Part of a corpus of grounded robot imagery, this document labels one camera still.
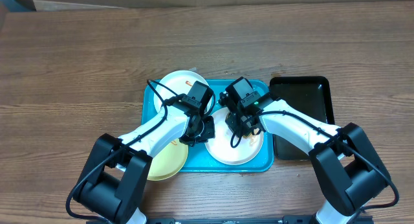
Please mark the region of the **green yellow sponge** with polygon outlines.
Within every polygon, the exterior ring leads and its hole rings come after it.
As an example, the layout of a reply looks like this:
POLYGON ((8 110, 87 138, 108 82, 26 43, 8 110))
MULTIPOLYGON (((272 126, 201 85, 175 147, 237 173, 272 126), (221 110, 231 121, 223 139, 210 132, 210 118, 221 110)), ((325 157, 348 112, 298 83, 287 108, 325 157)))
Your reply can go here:
POLYGON ((247 139, 250 137, 254 137, 256 135, 260 135, 261 130, 259 128, 253 129, 252 131, 248 132, 246 135, 243 135, 243 138, 247 139))

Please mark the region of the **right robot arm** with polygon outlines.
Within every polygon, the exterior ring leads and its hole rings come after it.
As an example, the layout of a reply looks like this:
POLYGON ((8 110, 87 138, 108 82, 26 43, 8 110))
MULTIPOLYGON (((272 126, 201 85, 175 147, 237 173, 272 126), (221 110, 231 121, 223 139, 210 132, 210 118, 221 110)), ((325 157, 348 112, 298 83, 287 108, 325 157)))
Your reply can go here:
POLYGON ((370 209, 370 200, 393 184, 365 131, 356 124, 341 128, 316 120, 272 93, 259 94, 243 77, 220 94, 219 104, 230 112, 226 124, 233 133, 231 147, 259 129, 309 156, 326 198, 313 217, 315 223, 352 223, 370 209))

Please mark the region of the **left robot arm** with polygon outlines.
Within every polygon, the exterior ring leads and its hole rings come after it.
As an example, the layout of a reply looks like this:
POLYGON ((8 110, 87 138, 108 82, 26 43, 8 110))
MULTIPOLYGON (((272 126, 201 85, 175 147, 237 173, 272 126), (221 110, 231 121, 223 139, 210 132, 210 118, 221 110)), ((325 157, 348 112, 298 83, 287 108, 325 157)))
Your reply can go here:
POLYGON ((171 141, 193 146, 215 137, 213 90, 195 82, 186 94, 163 99, 160 111, 136 130, 101 135, 89 154, 65 208, 88 223, 145 223, 139 211, 153 158, 171 141))

